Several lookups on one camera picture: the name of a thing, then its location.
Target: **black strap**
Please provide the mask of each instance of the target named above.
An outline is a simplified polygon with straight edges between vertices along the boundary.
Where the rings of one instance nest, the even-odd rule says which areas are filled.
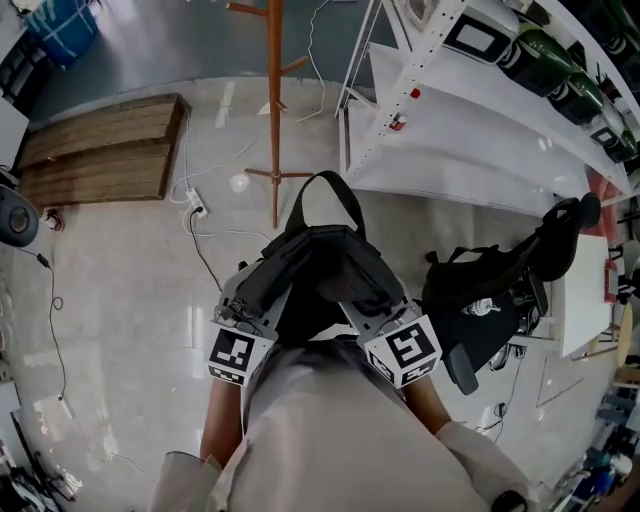
[[[308,227],[304,221],[304,212],[302,211],[302,195],[304,194],[304,189],[306,189],[307,186],[318,176],[324,178],[327,183],[331,185],[331,188],[340,200],[340,203],[342,203],[344,209],[347,210],[347,213],[351,216],[353,221],[358,226],[358,229],[356,229],[356,233],[366,240],[367,234],[364,228],[364,219],[362,218],[360,203],[358,203],[358,199],[356,198],[353,191],[349,188],[349,185],[347,185],[340,177],[340,175],[335,173],[334,171],[319,172],[318,174],[309,178],[309,180],[307,180],[307,182],[302,186],[302,189],[300,190],[300,192],[298,193],[298,197],[296,198],[296,202],[293,205],[293,209],[291,210],[291,215],[289,216],[289,220],[287,221],[285,232],[298,231]]]

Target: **black backpack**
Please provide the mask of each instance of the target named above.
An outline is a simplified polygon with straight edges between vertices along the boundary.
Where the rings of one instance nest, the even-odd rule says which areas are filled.
[[[355,232],[345,225],[307,226],[302,195],[317,177],[331,185],[356,223]],[[288,303],[296,302],[293,307],[301,312],[323,304],[334,305],[337,309],[332,311],[337,312],[339,302],[352,302],[360,312],[373,316],[398,305],[404,296],[400,282],[378,250],[366,240],[357,198],[333,171],[322,171],[304,184],[284,232],[262,255],[264,260],[238,286],[235,296],[249,316],[263,315],[290,285],[296,300],[290,297]],[[318,316],[317,310],[309,313]]]

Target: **electrical cable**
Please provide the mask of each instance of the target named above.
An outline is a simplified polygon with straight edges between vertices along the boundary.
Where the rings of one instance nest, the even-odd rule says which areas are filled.
[[[58,343],[58,338],[56,338],[56,333],[53,328],[53,310],[60,311],[64,307],[64,299],[59,295],[55,294],[56,287],[56,275],[49,264],[49,260],[45,258],[42,254],[35,254],[31,251],[27,251],[26,249],[22,249],[21,247],[16,247],[19,251],[29,254],[33,256],[38,263],[42,265],[44,268],[49,269],[51,272],[51,303],[49,304],[49,327],[51,328],[51,337],[53,338],[53,342],[56,346],[56,352],[58,353],[58,359],[60,360],[60,367],[62,368],[62,391],[58,395],[58,400],[62,401],[64,399],[64,394],[67,390],[67,369],[64,366],[64,361],[62,360],[62,354],[60,353],[60,345]]]
[[[211,277],[213,277],[213,280],[216,282],[216,286],[218,287],[218,290],[220,291],[220,293],[222,293],[222,287],[220,286],[220,282],[218,281],[218,278],[216,277],[216,275],[213,273],[213,270],[211,270],[211,267],[207,263],[207,260],[204,259],[204,256],[200,252],[200,246],[198,245],[198,239],[196,238],[196,235],[193,232],[193,216],[196,215],[197,213],[198,213],[198,208],[193,210],[191,212],[191,215],[189,216],[189,229],[191,230],[191,236],[193,237],[193,243],[196,246],[196,251],[198,252],[198,256],[200,256],[200,259],[202,260],[202,262],[207,267],[207,270],[209,271],[209,274],[211,274]]]
[[[475,431],[476,432],[480,432],[480,433],[484,433],[484,432],[488,432],[489,430],[494,429],[495,427],[497,427],[498,425],[500,425],[500,432],[498,432],[498,435],[496,436],[496,438],[494,439],[494,443],[498,444],[498,440],[500,439],[500,436],[502,435],[502,432],[504,431],[504,419],[507,416],[507,413],[509,412],[509,407],[511,407],[511,402],[513,401],[513,397],[515,395],[516,392],[516,384],[518,383],[518,376],[520,375],[520,367],[522,366],[522,361],[524,361],[524,356],[526,355],[526,349],[525,352],[523,354],[523,356],[520,358],[520,361],[518,362],[518,369],[516,370],[516,376],[513,379],[513,385],[511,386],[511,396],[509,397],[509,400],[505,403],[505,402],[500,402],[499,404],[497,404],[494,408],[493,408],[493,415],[496,416],[497,418],[499,418],[498,421],[496,421],[495,423],[487,426],[487,427],[476,427]]]
[[[313,16],[311,17],[310,20],[310,25],[311,25],[311,31],[309,32],[309,45],[307,46],[307,53],[309,54],[309,59],[311,60],[311,65],[313,66],[313,70],[315,71],[316,75],[318,76],[318,80],[320,80],[320,84],[322,85],[322,99],[320,101],[320,110],[318,110],[317,112],[314,112],[308,116],[302,117],[300,119],[297,119],[294,121],[294,123],[301,123],[302,121],[306,121],[308,119],[311,119],[312,117],[315,117],[317,115],[320,115],[323,111],[324,111],[324,101],[325,101],[325,96],[327,93],[327,88],[326,88],[326,84],[324,83],[324,80],[322,78],[322,75],[320,74],[320,71],[318,70],[318,67],[316,66],[315,60],[313,58],[313,53],[311,52],[311,48],[313,47],[313,33],[315,32],[315,25],[313,24],[313,22],[316,19],[316,16],[318,15],[318,12],[320,12],[320,10],[327,5],[331,0],[324,0],[316,9],[315,11],[313,11]],[[188,174],[188,170],[187,170],[187,141],[189,138],[189,126],[191,123],[191,117],[189,112],[187,112],[187,127],[186,127],[186,132],[185,132],[185,141],[183,144],[183,148],[184,148],[184,153],[185,153],[185,157],[184,157],[184,177],[180,178],[178,181],[176,181],[172,187],[171,190],[169,192],[169,200],[174,203],[174,204],[184,204],[184,203],[188,203],[189,199],[185,199],[185,200],[179,200],[179,199],[174,199],[174,195],[175,195],[175,190],[176,187],[178,186],[179,183],[182,183],[183,181],[185,182],[186,186],[187,186],[187,190],[189,190],[189,178],[194,178],[196,176],[203,176],[205,174],[208,174],[211,171],[215,171],[216,169],[221,169],[223,167],[228,167],[230,165],[232,165],[233,163],[235,163],[236,160],[238,160],[238,158],[240,158],[247,150],[249,150],[249,148],[251,148],[254,144],[256,144],[257,142],[259,142],[260,140],[264,139],[269,132],[271,131],[271,129],[267,129],[262,135],[260,135],[260,137],[258,137],[257,139],[255,139],[253,142],[250,142],[249,144],[247,144],[244,148],[242,148],[240,150],[240,152],[238,154],[236,154],[236,156],[234,156],[229,162],[225,163],[225,164],[220,164],[220,165],[215,165],[213,167],[210,167],[204,171],[201,172],[196,172],[193,174]],[[237,234],[244,234],[243,232],[235,232],[235,231],[227,231],[228,233],[237,233]],[[200,235],[199,233],[192,233],[193,236],[207,236],[207,235]]]
[[[213,237],[213,236],[220,236],[220,235],[225,235],[227,233],[231,233],[231,234],[235,234],[235,235],[256,235],[259,237],[264,238],[267,242],[271,242],[271,238],[269,238],[268,236],[263,235],[262,233],[259,233],[257,231],[239,231],[237,229],[226,229],[224,231],[216,231],[214,233],[195,233],[190,231],[187,228],[187,215],[189,215],[189,213],[191,212],[191,207],[187,208],[184,211],[184,214],[182,215],[182,227],[184,228],[184,230],[189,233],[192,236],[202,236],[202,237]]]

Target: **black cable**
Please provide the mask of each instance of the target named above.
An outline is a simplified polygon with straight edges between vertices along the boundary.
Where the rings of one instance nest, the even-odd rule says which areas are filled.
[[[16,247],[21,252],[25,254],[29,254],[38,260],[40,265],[44,268],[49,269],[51,272],[51,303],[49,305],[49,327],[51,328],[51,337],[53,338],[53,342],[56,345],[56,352],[58,353],[58,359],[60,360],[60,366],[62,368],[62,392],[58,396],[58,400],[62,401],[64,399],[64,394],[67,390],[67,369],[64,366],[64,361],[62,360],[62,354],[60,353],[60,345],[58,344],[58,339],[56,338],[56,333],[53,329],[53,310],[60,311],[64,307],[64,300],[62,297],[55,295],[55,287],[56,287],[56,275],[49,264],[49,260],[45,258],[42,254],[35,254],[31,251],[27,251],[26,249],[22,249],[20,247]]]
[[[501,402],[498,405],[496,405],[493,408],[493,415],[500,418],[498,421],[496,421],[495,423],[487,426],[487,427],[476,427],[475,431],[476,432],[480,432],[480,433],[484,433],[484,432],[488,432],[489,430],[494,429],[495,427],[497,427],[498,425],[500,425],[500,432],[498,432],[498,435],[496,436],[496,438],[494,439],[494,443],[498,443],[498,440],[500,439],[500,436],[502,435],[502,432],[504,431],[504,418],[507,416],[507,413],[509,412],[509,407],[511,407],[511,402],[513,401],[513,397],[515,395],[516,392],[516,384],[518,383],[518,376],[520,375],[520,367],[522,366],[522,361],[524,361],[524,356],[526,355],[526,349],[524,354],[522,355],[522,357],[520,358],[520,361],[518,362],[518,369],[516,370],[516,376],[513,379],[513,385],[511,386],[511,396],[509,397],[509,400],[504,403]],[[504,404],[504,410],[500,411],[500,406]]]
[[[220,286],[220,282],[218,281],[218,278],[216,277],[216,275],[213,273],[213,270],[211,270],[211,267],[207,263],[207,260],[204,259],[204,256],[200,252],[200,246],[198,245],[198,239],[196,238],[196,235],[193,232],[193,216],[195,214],[197,214],[198,211],[199,211],[198,208],[196,208],[195,210],[193,210],[191,212],[191,215],[189,215],[189,231],[191,232],[191,236],[193,237],[193,243],[196,246],[196,251],[198,252],[198,256],[200,256],[200,259],[206,265],[207,270],[209,271],[209,274],[211,274],[211,277],[213,277],[213,280],[216,282],[216,286],[218,287],[218,291],[220,291],[220,293],[222,293],[222,287]]]

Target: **shelf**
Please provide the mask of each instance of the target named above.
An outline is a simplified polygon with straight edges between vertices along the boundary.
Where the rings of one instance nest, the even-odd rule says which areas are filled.
[[[376,96],[378,104],[382,104],[386,91],[391,88],[397,77],[398,68],[402,67],[402,61],[397,50],[393,48],[370,44],[369,51]],[[442,49],[438,54],[449,55],[453,52]],[[464,63],[470,61],[472,64],[478,64],[483,71],[486,67],[489,71],[499,73],[500,76],[496,78],[505,78],[505,85],[513,85],[516,92],[527,92],[503,77],[500,70],[461,55],[460,57],[464,59]],[[469,87],[471,83],[479,84],[479,80],[468,74],[461,78],[464,78],[465,83],[451,84],[451,87],[455,89]],[[420,86],[419,90],[419,98],[409,98],[406,103],[397,107],[407,115],[407,125],[400,132],[387,130],[381,142],[385,147],[416,146],[431,152],[447,154],[461,161],[512,175],[563,197],[581,197],[589,191],[583,160],[576,158],[547,135],[541,135],[500,112],[485,108],[480,102],[461,101],[460,96],[450,94],[448,88],[441,91]],[[496,92],[492,84],[478,85],[479,95],[484,93],[491,98],[491,92]],[[502,95],[498,94],[495,98],[499,100],[496,104],[501,105],[501,100],[504,100]],[[556,122],[565,121],[546,100],[543,101],[541,107],[548,107],[552,111],[551,119]],[[569,121],[567,123],[588,143],[589,150],[602,151],[579,127]]]
[[[375,112],[356,100],[348,103],[349,141],[357,148]],[[542,217],[555,204],[553,194],[500,171],[424,148],[378,146],[352,184],[358,190],[392,192],[491,206]]]
[[[517,121],[560,144],[622,192],[629,191],[624,166],[615,164],[588,133],[556,111],[546,98],[520,87],[498,67],[442,48],[424,72],[421,82]]]
[[[400,1],[405,0],[382,0],[382,6],[389,19],[389,24],[391,25],[391,30],[393,30],[398,48],[402,51],[403,55],[405,55],[407,52],[411,53],[413,48],[416,47],[422,32],[420,32],[406,16],[404,9],[400,5]]]
[[[580,23],[569,10],[558,0],[536,0],[553,18],[575,37],[584,47],[587,55],[590,55],[599,65],[601,70],[606,73],[609,79],[616,86],[622,98],[625,100],[636,120],[640,123],[640,106],[633,96],[631,89],[625,82],[624,78],[616,68],[615,64],[597,43],[593,36]]]

